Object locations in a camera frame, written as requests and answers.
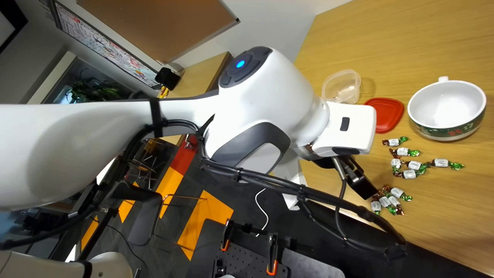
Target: metal plate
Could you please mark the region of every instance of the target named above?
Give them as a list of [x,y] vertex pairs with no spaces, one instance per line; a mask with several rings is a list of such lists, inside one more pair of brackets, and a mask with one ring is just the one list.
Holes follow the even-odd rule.
[[218,251],[216,260],[214,261],[212,277],[215,277],[214,274],[217,273],[216,262],[218,260],[221,260],[222,266],[225,268],[224,275],[230,274],[235,278],[287,278],[289,274],[289,269],[278,263],[276,276],[270,276],[266,272],[268,266],[267,258],[234,243],[230,243],[230,247],[226,252]]

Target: clear plastic container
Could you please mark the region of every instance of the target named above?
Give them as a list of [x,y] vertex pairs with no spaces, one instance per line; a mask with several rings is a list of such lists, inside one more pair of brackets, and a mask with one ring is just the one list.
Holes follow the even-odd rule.
[[360,98],[360,75],[351,69],[328,76],[321,97],[326,101],[355,104]]

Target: white cable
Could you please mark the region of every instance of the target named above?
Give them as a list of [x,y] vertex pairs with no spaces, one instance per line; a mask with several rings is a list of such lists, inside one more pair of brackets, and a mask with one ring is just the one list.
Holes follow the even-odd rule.
[[268,225],[268,222],[269,222],[269,216],[268,214],[261,208],[261,206],[259,205],[259,202],[257,201],[257,197],[259,196],[259,194],[261,194],[264,190],[266,190],[265,188],[261,191],[259,191],[256,195],[255,195],[255,203],[257,204],[257,207],[262,211],[262,213],[264,213],[264,215],[266,216],[266,224],[264,224],[264,226],[262,227],[261,231],[264,230],[264,228],[266,228],[266,226]]

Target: red container lid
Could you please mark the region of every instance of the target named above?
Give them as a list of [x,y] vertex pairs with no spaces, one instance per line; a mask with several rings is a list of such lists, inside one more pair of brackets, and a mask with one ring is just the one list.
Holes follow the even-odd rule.
[[376,133],[390,132],[395,128],[403,115],[403,103],[396,99],[375,97],[371,98],[364,105],[370,105],[376,110]]

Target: wooden table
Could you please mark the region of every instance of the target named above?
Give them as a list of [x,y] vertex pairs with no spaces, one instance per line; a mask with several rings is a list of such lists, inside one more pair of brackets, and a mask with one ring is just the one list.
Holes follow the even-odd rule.
[[[372,97],[409,98],[438,77],[465,80],[487,94],[480,129],[457,142],[418,135],[407,112],[398,126],[376,135],[372,151],[357,157],[376,186],[390,184],[413,196],[405,216],[384,218],[410,242],[494,276],[494,1],[354,0],[316,16],[295,65],[321,93],[323,80],[344,69],[362,77],[359,104]],[[446,158],[465,168],[429,169],[415,180],[391,174],[382,139],[408,136],[403,146],[419,149],[416,160]],[[310,187],[338,195],[336,171],[302,162]],[[370,208],[352,190],[345,199]]]
[[[231,59],[232,55],[229,52],[224,52],[185,68],[181,72],[180,82],[173,91],[170,91],[167,98],[192,97],[217,89],[218,78]],[[178,144],[181,142],[181,138],[182,135],[175,135],[162,139]]]

